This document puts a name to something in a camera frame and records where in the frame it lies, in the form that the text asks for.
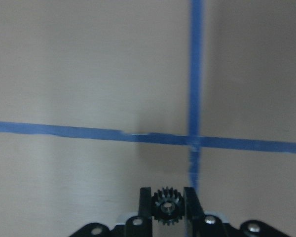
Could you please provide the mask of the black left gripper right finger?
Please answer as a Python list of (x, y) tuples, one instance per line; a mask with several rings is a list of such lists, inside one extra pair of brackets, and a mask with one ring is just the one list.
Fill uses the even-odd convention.
[(213, 214), (206, 214), (196, 191), (184, 187), (185, 228), (187, 237), (227, 237), (222, 220)]

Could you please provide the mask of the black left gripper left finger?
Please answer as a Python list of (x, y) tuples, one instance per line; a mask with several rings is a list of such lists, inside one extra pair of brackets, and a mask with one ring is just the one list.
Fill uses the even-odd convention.
[(138, 214), (124, 226), (125, 237), (152, 237), (151, 187), (140, 188)]

